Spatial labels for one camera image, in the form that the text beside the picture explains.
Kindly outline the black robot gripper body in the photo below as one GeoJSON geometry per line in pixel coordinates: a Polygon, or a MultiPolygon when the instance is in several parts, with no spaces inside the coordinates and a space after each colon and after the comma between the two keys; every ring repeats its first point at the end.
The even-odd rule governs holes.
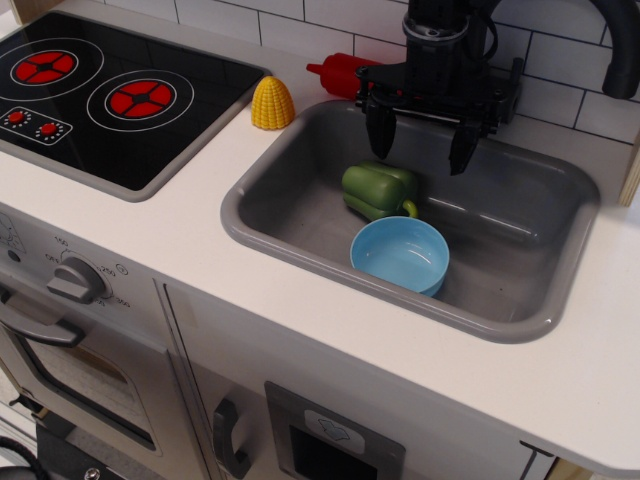
{"type": "Polygon", "coordinates": [[[406,59],[363,66],[357,100],[391,108],[395,115],[424,116],[472,126],[479,134],[502,123],[502,87],[489,72],[498,48],[491,19],[405,19],[406,59]]]}

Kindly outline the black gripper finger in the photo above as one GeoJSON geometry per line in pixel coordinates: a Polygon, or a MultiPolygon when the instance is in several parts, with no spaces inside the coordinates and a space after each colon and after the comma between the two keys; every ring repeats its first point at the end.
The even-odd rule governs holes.
{"type": "Polygon", "coordinates": [[[371,150],[379,159],[386,159],[395,138],[395,112],[387,106],[368,103],[365,116],[371,150]]]}
{"type": "Polygon", "coordinates": [[[454,133],[450,153],[450,175],[462,174],[473,156],[479,140],[479,132],[472,126],[458,126],[454,133]]]}

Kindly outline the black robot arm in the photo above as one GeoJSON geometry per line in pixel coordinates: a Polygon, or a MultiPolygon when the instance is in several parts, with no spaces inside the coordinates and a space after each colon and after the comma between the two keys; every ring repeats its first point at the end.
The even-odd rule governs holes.
{"type": "Polygon", "coordinates": [[[475,28],[482,34],[494,28],[481,1],[411,1],[402,21],[405,61],[356,70],[356,100],[378,158],[388,156],[402,112],[454,123],[450,172],[466,170],[479,140],[499,119],[488,71],[497,46],[485,51],[475,28]]]}

